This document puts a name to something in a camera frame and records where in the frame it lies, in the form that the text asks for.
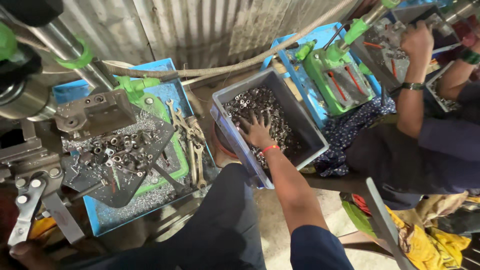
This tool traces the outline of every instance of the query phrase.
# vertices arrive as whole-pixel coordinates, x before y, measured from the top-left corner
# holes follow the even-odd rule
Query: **corrugated metal wall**
[[[337,0],[64,0],[61,20],[104,60],[232,64],[295,33]],[[329,23],[338,21],[339,13]]]

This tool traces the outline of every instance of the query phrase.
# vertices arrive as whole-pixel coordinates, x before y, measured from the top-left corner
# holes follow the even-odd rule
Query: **worker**
[[[248,142],[263,149],[290,232],[293,269],[353,270],[342,244],[328,230],[315,193],[270,137],[270,118],[264,121],[260,115],[257,120],[252,112],[251,119],[251,124],[241,120],[247,133],[240,132]],[[215,179],[197,212],[171,238],[63,268],[263,270],[249,178],[245,167],[229,164]],[[41,253],[27,242],[10,250],[11,256],[28,269],[54,269],[55,264]]]
[[[372,177],[394,210],[414,208],[423,195],[480,188],[480,83],[468,82],[480,62],[480,42],[465,49],[440,80],[438,95],[461,105],[442,119],[423,113],[431,29],[423,21],[410,25],[401,48],[410,64],[396,101],[396,123],[363,129],[346,150],[349,167]]]

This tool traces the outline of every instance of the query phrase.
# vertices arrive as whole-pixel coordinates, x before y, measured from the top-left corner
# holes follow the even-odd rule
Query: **gray plastic crate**
[[[253,183],[257,183],[259,187],[264,186],[273,189],[272,181],[267,177],[222,106],[222,104],[233,100],[236,95],[260,86],[267,86],[272,89],[277,102],[283,108],[288,126],[299,139],[302,146],[301,150],[295,156],[288,157],[293,165],[297,167],[297,170],[300,170],[327,151],[328,144],[317,126],[309,118],[307,112],[285,84],[282,76],[274,68],[266,69],[250,78],[215,92],[212,96],[213,105],[210,110],[215,122],[222,130],[242,164],[247,168],[254,180]]]

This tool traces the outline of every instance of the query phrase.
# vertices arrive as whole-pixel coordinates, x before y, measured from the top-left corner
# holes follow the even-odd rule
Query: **flexible metal conduit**
[[[198,76],[206,76],[206,75],[213,75],[213,74],[223,74],[232,71],[241,70],[247,68],[249,66],[258,64],[262,62],[265,58],[276,54],[278,51],[285,49],[286,47],[292,45],[294,42],[299,40],[300,38],[306,36],[315,28],[323,25],[328,19],[330,19],[334,14],[339,13],[342,9],[346,8],[347,5],[352,3],[353,0],[342,0],[338,5],[327,11],[325,14],[320,16],[316,19],[313,23],[309,24],[304,29],[300,30],[295,35],[291,36],[289,39],[285,40],[284,42],[278,44],[277,46],[253,57],[248,60],[242,61],[238,64],[224,66],[224,67],[216,67],[216,68],[207,68],[207,69],[187,69],[187,70],[177,70],[177,71],[143,71],[143,70],[135,70],[135,69],[126,69],[118,66],[113,66],[106,63],[106,67],[108,70],[118,76],[130,76],[132,78],[144,78],[144,77],[152,77],[152,78],[162,78],[166,76],[171,76],[175,73],[178,73],[180,77],[198,77]]]

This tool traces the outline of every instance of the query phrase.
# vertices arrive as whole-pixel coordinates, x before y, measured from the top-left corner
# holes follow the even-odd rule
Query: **dark blue pants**
[[[265,269],[256,205],[240,164],[215,179],[197,212],[171,238],[67,269]]]

